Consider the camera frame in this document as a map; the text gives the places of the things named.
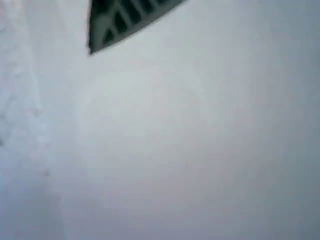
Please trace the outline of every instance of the dark green object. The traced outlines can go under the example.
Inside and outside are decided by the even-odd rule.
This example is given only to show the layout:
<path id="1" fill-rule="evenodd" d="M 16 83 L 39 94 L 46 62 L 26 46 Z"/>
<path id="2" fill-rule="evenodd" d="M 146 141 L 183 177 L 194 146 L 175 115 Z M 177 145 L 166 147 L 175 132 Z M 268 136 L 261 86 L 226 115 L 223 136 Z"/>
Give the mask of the dark green object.
<path id="1" fill-rule="evenodd" d="M 91 0 L 90 54 L 129 37 L 184 0 Z"/>

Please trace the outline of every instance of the green object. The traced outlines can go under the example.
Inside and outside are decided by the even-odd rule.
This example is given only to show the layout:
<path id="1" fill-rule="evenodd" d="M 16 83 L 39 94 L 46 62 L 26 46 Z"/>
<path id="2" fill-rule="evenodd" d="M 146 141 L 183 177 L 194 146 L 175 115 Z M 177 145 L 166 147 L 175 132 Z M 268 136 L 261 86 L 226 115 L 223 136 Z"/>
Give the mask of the green object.
<path id="1" fill-rule="evenodd" d="M 184 0 L 91 0 L 90 55 L 143 29 Z"/>

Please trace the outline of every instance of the white wall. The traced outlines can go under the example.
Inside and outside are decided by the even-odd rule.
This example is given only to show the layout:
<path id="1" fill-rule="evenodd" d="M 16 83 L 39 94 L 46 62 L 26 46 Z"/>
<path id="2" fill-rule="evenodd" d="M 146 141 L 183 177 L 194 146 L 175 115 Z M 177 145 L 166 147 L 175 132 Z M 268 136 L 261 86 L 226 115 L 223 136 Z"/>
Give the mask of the white wall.
<path id="1" fill-rule="evenodd" d="M 26 19 L 68 239 L 316 239 L 317 1 L 188 1 L 88 57 L 86 0 Z"/>

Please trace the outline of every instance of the wall surface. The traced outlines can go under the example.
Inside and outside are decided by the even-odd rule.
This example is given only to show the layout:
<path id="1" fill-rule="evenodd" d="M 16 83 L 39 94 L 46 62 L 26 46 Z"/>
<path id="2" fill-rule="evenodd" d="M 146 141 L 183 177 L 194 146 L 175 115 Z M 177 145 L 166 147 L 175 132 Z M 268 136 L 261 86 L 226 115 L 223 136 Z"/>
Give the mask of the wall surface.
<path id="1" fill-rule="evenodd" d="M 88 4 L 24 6 L 66 239 L 320 238 L 319 1 L 189 0 L 93 57 Z"/>
<path id="2" fill-rule="evenodd" d="M 0 239 L 63 240 L 50 141 L 20 5 L 0 0 Z"/>

